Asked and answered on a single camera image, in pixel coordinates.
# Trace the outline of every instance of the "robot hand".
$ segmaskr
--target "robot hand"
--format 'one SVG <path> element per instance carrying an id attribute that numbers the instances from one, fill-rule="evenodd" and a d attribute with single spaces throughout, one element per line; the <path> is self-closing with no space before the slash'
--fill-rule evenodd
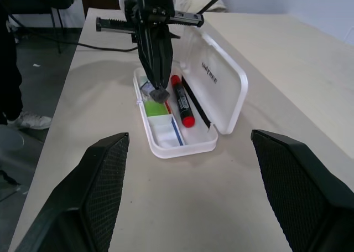
<path id="1" fill-rule="evenodd" d="M 130 33 L 138 44 L 138 53 L 148 79 L 161 94 L 168 85 L 173 61 L 171 34 L 168 24 L 193 25 L 204 23 L 201 14 L 175 11 L 175 0 L 119 0 L 126 22 L 97 19 L 96 29 L 115 29 Z"/>

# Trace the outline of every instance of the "black pants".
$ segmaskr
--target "black pants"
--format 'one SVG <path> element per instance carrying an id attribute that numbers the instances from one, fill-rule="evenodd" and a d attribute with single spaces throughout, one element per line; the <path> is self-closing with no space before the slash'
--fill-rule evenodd
<path id="1" fill-rule="evenodd" d="M 6 12 L 0 7 L 0 124 L 15 120 L 22 111 L 21 74 L 16 66 L 16 43 L 8 31 Z"/>

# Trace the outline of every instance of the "person's leg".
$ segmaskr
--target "person's leg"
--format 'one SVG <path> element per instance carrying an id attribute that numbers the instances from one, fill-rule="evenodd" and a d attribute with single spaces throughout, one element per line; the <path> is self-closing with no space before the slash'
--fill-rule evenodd
<path id="1" fill-rule="evenodd" d="M 16 66 L 16 43 L 7 27 L 7 17 L 0 12 L 0 111 L 7 120 L 15 120 L 22 111 L 20 84 L 21 74 Z"/>
<path id="2" fill-rule="evenodd" d="M 20 84 L 17 68 L 16 43 L 7 27 L 7 14 L 0 7 L 0 124 L 15 128 L 46 129 L 51 118 L 22 111 Z"/>

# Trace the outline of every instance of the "black cable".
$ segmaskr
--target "black cable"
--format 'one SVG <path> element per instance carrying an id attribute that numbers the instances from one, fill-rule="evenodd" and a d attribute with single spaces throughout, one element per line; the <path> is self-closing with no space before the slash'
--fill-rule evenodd
<path id="1" fill-rule="evenodd" d="M 217 1 L 219 1 L 219 0 L 211 0 L 206 6 L 204 6 L 204 8 L 202 8 L 201 11 L 198 12 L 198 14 L 203 14 L 204 12 L 206 12 Z"/>
<path id="2" fill-rule="evenodd" d="M 3 202 L 5 199 L 8 199 L 9 197 L 11 197 L 12 195 L 15 195 L 17 193 L 17 191 L 12 192 L 11 194 L 7 195 L 6 197 L 0 199 L 0 203 Z"/>
<path id="3" fill-rule="evenodd" d="M 87 44 L 83 44 L 83 43 L 68 42 L 66 40 L 57 40 L 57 39 L 54 39 L 54 38 L 51 38 L 51 37 L 47 37 L 46 35 L 37 33 L 35 31 L 31 30 L 30 28 L 26 27 L 25 25 L 23 25 L 18 19 L 16 19 L 11 14 L 9 9 L 3 3 L 3 0 L 0 0 L 0 4 L 5 9 L 5 11 L 8 13 L 9 17 L 11 17 L 19 26 L 21 26 L 22 28 L 26 29 L 29 33 L 32 33 L 33 35 L 36 35 L 36 36 L 41 37 L 43 39 L 51 40 L 51 41 L 57 42 L 57 43 L 70 44 L 70 45 L 79 45 L 79 46 L 82 46 L 82 47 L 87 47 L 87 48 L 96 49 L 96 50 L 103 50 L 103 51 L 113 51 L 113 52 L 128 53 L 128 52 L 132 52 L 132 51 L 138 49 L 138 47 L 134 47 L 134 48 L 130 48 L 130 49 L 103 48 L 103 47 L 97 47 L 97 46 L 87 45 Z"/>

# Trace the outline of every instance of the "white wall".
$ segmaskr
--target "white wall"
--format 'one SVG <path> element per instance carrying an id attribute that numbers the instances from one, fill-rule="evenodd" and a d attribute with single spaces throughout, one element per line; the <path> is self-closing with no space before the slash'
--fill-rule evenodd
<path id="1" fill-rule="evenodd" d="M 60 27 L 60 22 L 56 10 L 53 10 L 53 14 L 55 25 Z M 82 28 L 85 22 L 82 0 L 76 0 L 76 2 L 69 9 L 60 10 L 60 15 L 65 28 Z M 51 28 L 53 26 L 49 14 L 14 16 L 26 27 Z"/>
<path id="2" fill-rule="evenodd" d="M 354 44 L 354 0 L 223 0 L 230 12 L 289 13 Z"/>

